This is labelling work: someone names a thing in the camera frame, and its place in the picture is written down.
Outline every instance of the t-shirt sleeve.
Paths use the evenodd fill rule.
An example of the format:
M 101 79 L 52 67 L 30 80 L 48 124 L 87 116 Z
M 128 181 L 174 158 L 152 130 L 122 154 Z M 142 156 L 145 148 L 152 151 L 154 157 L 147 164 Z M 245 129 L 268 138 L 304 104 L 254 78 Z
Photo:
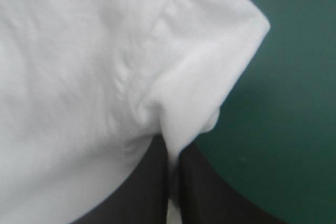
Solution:
M 144 48 L 144 108 L 155 111 L 170 161 L 215 125 L 218 109 L 269 23 L 249 0 L 167 0 Z

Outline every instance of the white t-shirt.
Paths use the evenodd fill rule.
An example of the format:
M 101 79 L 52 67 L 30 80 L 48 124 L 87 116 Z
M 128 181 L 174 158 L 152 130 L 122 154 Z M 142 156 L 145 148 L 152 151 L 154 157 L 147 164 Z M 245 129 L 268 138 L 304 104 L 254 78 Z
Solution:
M 173 167 L 268 29 L 249 0 L 0 0 L 0 223 L 77 219 L 157 133 Z

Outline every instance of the seam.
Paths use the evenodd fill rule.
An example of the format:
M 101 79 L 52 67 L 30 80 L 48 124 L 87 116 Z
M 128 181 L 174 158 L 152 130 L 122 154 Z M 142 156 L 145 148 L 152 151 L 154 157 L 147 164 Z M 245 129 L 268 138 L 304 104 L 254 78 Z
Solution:
M 155 29 L 157 23 L 159 22 L 159 20 L 162 18 L 163 14 L 166 11 L 167 6 L 169 5 L 171 0 L 165 0 L 158 15 L 154 18 L 153 20 L 153 24 L 150 27 L 150 29 L 143 35 L 143 39 L 141 39 L 139 41 L 139 47 L 137 49 L 140 49 L 141 51 L 145 52 L 145 48 L 143 47 L 143 45 L 145 44 L 145 42 L 148 40 L 151 32 Z M 123 107 L 125 108 L 125 106 L 127 105 L 127 99 L 125 98 L 126 93 L 129 90 L 129 86 L 130 86 L 130 82 L 133 79 L 134 76 L 134 68 L 136 68 L 136 65 L 132 65 L 132 67 L 129 69 L 129 74 L 125 80 L 125 90 L 124 90 L 124 94 L 123 94 Z M 126 122 L 126 111 L 123 111 L 122 114 L 122 120 L 121 120 L 122 124 L 124 124 Z M 125 163 L 125 141 L 126 141 L 126 136 L 125 133 L 123 133 L 122 139 L 121 139 L 121 149 L 122 149 L 122 162 Z

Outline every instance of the white fabric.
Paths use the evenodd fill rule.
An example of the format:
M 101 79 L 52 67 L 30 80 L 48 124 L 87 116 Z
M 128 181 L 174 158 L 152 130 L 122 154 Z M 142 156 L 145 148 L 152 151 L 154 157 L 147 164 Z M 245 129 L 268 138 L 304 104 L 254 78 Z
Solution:
M 0 0 L 0 223 L 63 224 L 210 130 L 269 29 L 249 0 Z

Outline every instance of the green wall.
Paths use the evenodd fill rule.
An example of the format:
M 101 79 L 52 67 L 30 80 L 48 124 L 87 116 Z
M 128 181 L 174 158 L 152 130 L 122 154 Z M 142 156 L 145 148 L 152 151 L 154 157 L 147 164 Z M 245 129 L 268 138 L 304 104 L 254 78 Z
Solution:
M 336 223 L 336 0 L 252 1 L 271 30 L 196 143 L 271 214 Z

